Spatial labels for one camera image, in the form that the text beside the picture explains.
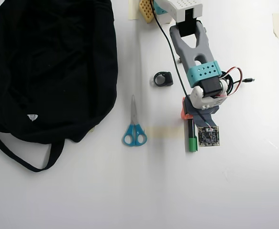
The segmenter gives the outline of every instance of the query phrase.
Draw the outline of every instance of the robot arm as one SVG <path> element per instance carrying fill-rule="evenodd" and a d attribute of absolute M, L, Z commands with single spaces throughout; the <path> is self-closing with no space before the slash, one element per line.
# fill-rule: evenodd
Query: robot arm
<path fill-rule="evenodd" d="M 226 98 L 215 96 L 227 96 L 228 84 L 219 78 L 222 72 L 209 48 L 206 30 L 196 19 L 202 16 L 203 4 L 200 0 L 154 0 L 154 8 L 158 15 L 168 13 L 176 21 L 170 28 L 170 36 L 193 88 L 190 100 L 194 110 L 218 110 Z M 195 48 L 182 39 L 192 34 L 196 36 Z"/>

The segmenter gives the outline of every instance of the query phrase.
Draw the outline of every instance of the blue scissors handle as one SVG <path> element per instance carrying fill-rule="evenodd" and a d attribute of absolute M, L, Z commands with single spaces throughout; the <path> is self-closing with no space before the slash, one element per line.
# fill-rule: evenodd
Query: blue scissors handle
<path fill-rule="evenodd" d="M 131 138 L 131 143 L 127 143 L 125 140 L 128 136 Z M 139 142 L 139 136 L 143 137 L 142 142 Z M 123 142 L 126 146 L 142 146 L 147 142 L 147 140 L 148 140 L 147 135 L 142 130 L 142 128 L 139 124 L 137 124 L 137 125 L 131 124 L 123 138 Z"/>
<path fill-rule="evenodd" d="M 144 144 L 146 144 L 147 140 L 148 140 L 148 137 L 147 135 L 145 134 L 145 132 L 142 130 L 141 126 L 139 124 L 137 124 L 135 126 L 135 132 L 136 132 L 136 141 L 135 141 L 135 145 L 136 146 L 142 146 Z M 143 137 L 143 142 L 139 142 L 139 136 L 142 136 Z"/>
<path fill-rule="evenodd" d="M 127 143 L 125 141 L 125 139 L 130 136 L 131 138 L 131 143 Z M 128 130 L 126 131 L 124 138 L 123 138 L 123 142 L 126 146 L 135 146 L 135 138 L 134 138 L 134 125 L 130 125 Z"/>

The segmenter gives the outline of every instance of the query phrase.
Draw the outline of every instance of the red and white wire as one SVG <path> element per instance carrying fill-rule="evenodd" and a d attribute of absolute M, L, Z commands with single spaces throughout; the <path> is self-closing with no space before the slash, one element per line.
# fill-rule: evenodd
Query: red and white wire
<path fill-rule="evenodd" d="M 239 87 L 241 86 L 242 81 L 243 81 L 243 72 L 242 72 L 241 68 L 232 67 L 231 69 L 229 69 L 229 70 L 227 71 L 227 73 L 226 73 L 224 76 L 222 76 L 222 77 L 220 78 L 220 80 L 221 80 L 221 79 L 224 79 L 226 76 L 228 76 L 228 74 L 229 74 L 231 71 L 233 71 L 233 70 L 235 70 L 235 69 L 238 69 L 239 72 L 240 72 L 240 82 L 239 82 L 238 86 L 236 87 L 236 89 L 234 90 L 234 92 L 233 92 L 232 94 L 229 94 L 229 95 L 227 95 L 227 96 L 216 96 L 216 98 L 228 98 L 228 97 L 232 96 L 233 94 L 237 93 L 237 91 L 238 91 L 238 89 L 239 89 Z"/>

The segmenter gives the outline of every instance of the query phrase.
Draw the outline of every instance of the black backpack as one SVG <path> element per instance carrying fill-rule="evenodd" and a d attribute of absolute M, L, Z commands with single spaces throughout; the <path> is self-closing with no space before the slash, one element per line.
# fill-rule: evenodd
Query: black backpack
<path fill-rule="evenodd" d="M 5 0 L 0 6 L 0 132 L 51 144 L 44 169 L 113 108 L 118 75 L 110 0 Z"/>

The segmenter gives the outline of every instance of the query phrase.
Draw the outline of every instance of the white table surface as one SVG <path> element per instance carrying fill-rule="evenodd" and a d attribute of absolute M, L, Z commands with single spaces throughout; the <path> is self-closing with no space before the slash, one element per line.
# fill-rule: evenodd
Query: white table surface
<path fill-rule="evenodd" d="M 193 154 L 185 152 L 183 92 L 164 37 L 155 23 L 128 21 L 127 0 L 112 2 L 116 105 L 81 143 L 66 141 L 46 172 L 27 171 L 0 151 L 0 229 L 279 228 L 279 40 L 272 26 L 279 0 L 203 1 L 215 59 L 256 81 L 213 116 L 221 146 Z M 150 85 L 159 71 L 173 73 L 172 87 Z M 138 148 L 121 143 L 132 94 L 150 134 Z M 33 165 L 45 164 L 48 146 L 0 138 Z"/>

